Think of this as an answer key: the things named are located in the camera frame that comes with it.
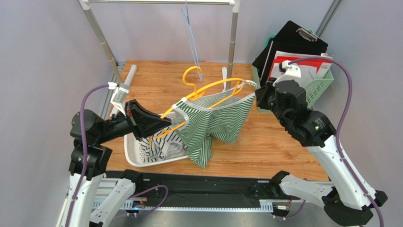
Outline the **yellow plastic hanger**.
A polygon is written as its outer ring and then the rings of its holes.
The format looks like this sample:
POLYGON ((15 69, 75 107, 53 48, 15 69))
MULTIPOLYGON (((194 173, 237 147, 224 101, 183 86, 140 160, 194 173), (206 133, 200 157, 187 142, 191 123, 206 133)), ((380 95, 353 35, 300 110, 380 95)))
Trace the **yellow plastic hanger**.
MULTIPOLYGON (((233 95, 236 95, 238 97, 245 97, 246 95, 254 92, 255 83, 251 80, 245 80, 242 78, 222 79, 205 85, 204 87, 195 88, 194 92, 185 96, 184 98, 194 101, 202 96, 213 95, 215 93, 220 93, 229 89, 233 89, 233 95)), ((170 113, 175 114, 172 107, 164 113, 164 116, 167 116, 170 113)), ((174 132, 176 129, 176 126, 169 126, 168 128, 161 130, 163 132, 162 135, 156 137, 161 138, 171 132, 174 132)))

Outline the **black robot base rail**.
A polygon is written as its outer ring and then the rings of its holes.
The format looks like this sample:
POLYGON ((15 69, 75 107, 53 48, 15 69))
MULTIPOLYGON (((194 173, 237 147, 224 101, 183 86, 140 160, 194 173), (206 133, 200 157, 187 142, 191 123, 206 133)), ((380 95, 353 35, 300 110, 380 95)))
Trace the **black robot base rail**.
POLYGON ((143 173, 136 193, 157 185, 146 193, 146 205, 182 208, 258 208, 260 200, 289 203, 290 197, 278 192, 268 179, 206 175, 143 173))

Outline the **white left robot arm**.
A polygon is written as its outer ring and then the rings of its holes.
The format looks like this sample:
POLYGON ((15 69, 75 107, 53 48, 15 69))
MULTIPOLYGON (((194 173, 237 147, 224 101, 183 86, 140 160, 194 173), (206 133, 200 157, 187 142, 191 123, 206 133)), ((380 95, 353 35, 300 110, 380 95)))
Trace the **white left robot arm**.
POLYGON ((62 227, 106 227, 124 202, 143 186, 143 174, 125 170, 115 188, 93 209, 96 192, 103 180, 112 150, 103 144, 131 134, 145 139, 171 125, 171 120, 144 109, 136 100, 125 104, 123 112, 104 120, 82 103, 72 119, 74 150, 69 166, 68 205, 62 227))

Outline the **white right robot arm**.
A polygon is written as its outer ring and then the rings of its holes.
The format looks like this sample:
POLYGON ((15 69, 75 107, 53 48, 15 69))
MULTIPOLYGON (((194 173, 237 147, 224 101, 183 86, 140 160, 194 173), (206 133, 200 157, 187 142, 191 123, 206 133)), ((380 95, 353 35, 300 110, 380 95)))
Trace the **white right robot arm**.
POLYGON ((257 106, 275 115, 285 131, 314 155, 332 182, 321 185, 280 171, 271 178, 271 187, 279 194, 323 208, 343 227, 367 224, 373 217, 372 210, 381 207, 388 197, 365 182, 350 163, 337 145, 336 129, 328 117, 308 107, 305 89, 293 80, 268 81, 255 95, 257 106))

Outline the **black white striped tank top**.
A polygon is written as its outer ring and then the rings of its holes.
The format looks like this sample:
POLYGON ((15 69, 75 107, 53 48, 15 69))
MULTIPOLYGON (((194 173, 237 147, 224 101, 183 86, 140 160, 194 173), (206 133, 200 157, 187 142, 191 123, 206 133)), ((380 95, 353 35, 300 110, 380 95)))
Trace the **black white striped tank top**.
POLYGON ((156 138, 162 134, 163 132, 160 131, 143 139, 140 143, 140 150, 143 152, 141 160, 144 163, 157 163, 186 156, 187 145, 175 131, 161 138, 156 138))

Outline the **green white striped tank top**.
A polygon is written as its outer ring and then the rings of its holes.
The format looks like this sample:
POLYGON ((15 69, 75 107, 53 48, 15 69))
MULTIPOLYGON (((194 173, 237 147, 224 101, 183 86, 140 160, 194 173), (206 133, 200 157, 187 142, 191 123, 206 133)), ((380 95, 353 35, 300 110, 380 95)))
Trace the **green white striped tank top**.
POLYGON ((213 157, 212 139, 234 144, 252 109, 254 92, 245 97, 232 93, 229 89, 194 101, 182 98, 172 106, 175 132, 187 147, 186 155, 201 168, 213 157))

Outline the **light blue wire hanger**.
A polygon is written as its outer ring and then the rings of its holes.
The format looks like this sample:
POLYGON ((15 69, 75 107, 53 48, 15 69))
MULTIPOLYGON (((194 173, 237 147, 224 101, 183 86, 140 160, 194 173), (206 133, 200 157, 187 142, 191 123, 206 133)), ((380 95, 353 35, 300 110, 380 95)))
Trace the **light blue wire hanger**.
POLYGON ((193 30, 192 30, 192 25, 191 25, 191 22, 190 22, 190 17, 189 17, 188 1, 185 0, 184 4, 185 4, 185 8, 181 9, 181 13, 182 13, 182 17, 183 17, 184 24, 185 24, 185 30, 186 30, 186 33, 187 33, 188 42, 189 42, 189 46, 190 46, 190 49, 191 49, 194 65, 200 68, 200 62, 199 62, 199 58, 198 58, 197 46, 196 46, 195 38, 194 38, 194 35, 193 35, 193 30))

